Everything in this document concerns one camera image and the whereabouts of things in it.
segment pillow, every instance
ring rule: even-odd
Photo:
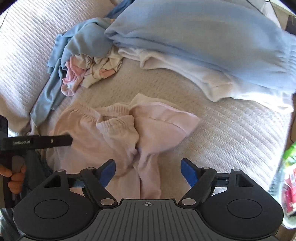
[[[0,114],[17,133],[46,84],[55,37],[86,19],[104,17],[110,0],[18,0],[0,16]]]

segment folded blue towel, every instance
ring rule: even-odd
[[[178,55],[254,84],[296,90],[296,37],[237,4],[134,1],[105,34],[117,46]]]
[[[45,121],[50,110],[56,109],[65,98],[61,86],[62,78],[67,73],[66,61],[81,53],[101,58],[109,52],[112,41],[104,35],[104,31],[110,24],[110,19],[93,18],[57,35],[47,63],[50,78],[31,111],[31,118],[36,126]]]

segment laundry pile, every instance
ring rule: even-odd
[[[116,73],[122,57],[140,61],[144,69],[178,72],[211,101],[253,100],[289,113],[296,89],[295,43],[294,35],[239,4],[124,0],[107,18],[89,19],[56,37],[48,61],[51,76],[32,121],[38,127],[79,86],[88,88]]]
[[[35,126],[43,123],[65,96],[73,96],[79,85],[88,88],[118,71],[122,56],[104,34],[113,21],[89,19],[56,37],[47,64],[50,78],[31,111]]]
[[[53,170],[64,169],[72,174],[87,167],[98,168],[113,159],[116,173],[107,190],[118,201],[159,199],[159,154],[179,144],[198,122],[197,116],[176,105],[142,94],[129,104],[97,109],[74,102],[50,132],[70,134],[72,146],[54,148],[47,162]]]
[[[139,61],[143,69],[175,71],[214,102],[232,97],[292,112],[295,43],[294,35],[239,4],[124,0],[106,18],[78,23],[56,37],[48,61],[51,76],[32,121],[40,126],[79,86],[89,88],[115,74],[123,57]],[[174,148],[198,121],[172,103],[141,94],[129,104],[96,109],[75,102],[50,133],[70,134],[73,144],[55,148],[47,162],[53,170],[78,173],[114,159],[116,175],[107,189],[118,201],[160,198],[158,154]]]

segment finger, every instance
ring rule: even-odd
[[[20,172],[21,172],[21,173],[25,173],[26,170],[27,170],[26,165],[23,165],[22,168],[20,169]]]
[[[15,173],[11,176],[11,180],[12,181],[16,181],[16,182],[23,182],[25,178],[25,174],[23,173]]]
[[[8,168],[4,167],[3,165],[0,165],[0,174],[5,177],[11,177],[12,172]]]
[[[21,193],[21,189],[10,189],[10,191],[13,193],[13,194],[20,194]]]
[[[8,187],[10,189],[22,189],[22,182],[9,182]]]

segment pink pants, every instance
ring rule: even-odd
[[[113,159],[116,173],[106,189],[118,201],[160,198],[159,153],[174,148],[199,122],[197,116],[172,106],[142,94],[129,105],[98,109],[75,102],[50,132],[70,134],[72,146],[55,148],[48,163],[72,174]]]

